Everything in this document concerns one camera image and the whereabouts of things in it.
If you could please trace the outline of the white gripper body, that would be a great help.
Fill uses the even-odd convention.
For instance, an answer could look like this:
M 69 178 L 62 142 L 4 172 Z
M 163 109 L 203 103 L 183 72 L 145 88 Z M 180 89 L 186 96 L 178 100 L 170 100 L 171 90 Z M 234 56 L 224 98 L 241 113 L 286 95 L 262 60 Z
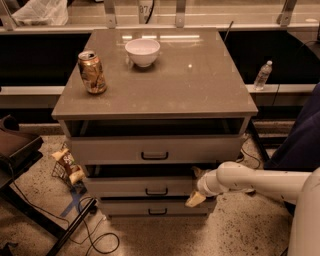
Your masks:
M 222 193 L 215 170 L 201 171 L 196 186 L 198 191 L 206 197 L 213 197 Z

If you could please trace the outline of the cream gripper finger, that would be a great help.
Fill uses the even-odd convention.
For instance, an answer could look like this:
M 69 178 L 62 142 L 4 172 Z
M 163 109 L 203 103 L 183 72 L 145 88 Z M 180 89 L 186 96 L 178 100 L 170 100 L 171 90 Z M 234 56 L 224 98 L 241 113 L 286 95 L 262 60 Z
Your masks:
M 197 205 L 201 204 L 205 200 L 206 200 L 206 197 L 203 194 L 201 194 L 199 191 L 194 190 L 190 194 L 190 196 L 187 199 L 185 205 L 187 207 L 193 208 L 193 207 L 196 207 Z
M 205 174 L 207 174 L 208 172 L 210 172 L 210 169 L 201 169 L 197 166 L 193 166 L 191 168 L 191 170 L 194 172 L 194 175 L 197 179 L 200 179 L 201 177 L 203 177 Z

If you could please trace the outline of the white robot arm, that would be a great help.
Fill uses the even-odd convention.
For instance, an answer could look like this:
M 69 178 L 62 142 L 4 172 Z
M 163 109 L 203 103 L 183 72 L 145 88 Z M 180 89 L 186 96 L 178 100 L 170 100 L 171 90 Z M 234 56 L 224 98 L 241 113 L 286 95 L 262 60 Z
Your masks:
M 196 183 L 187 207 L 222 193 L 248 190 L 290 202 L 296 208 L 287 256 L 320 256 L 320 168 L 313 172 L 257 170 L 224 162 L 214 170 L 192 170 Z

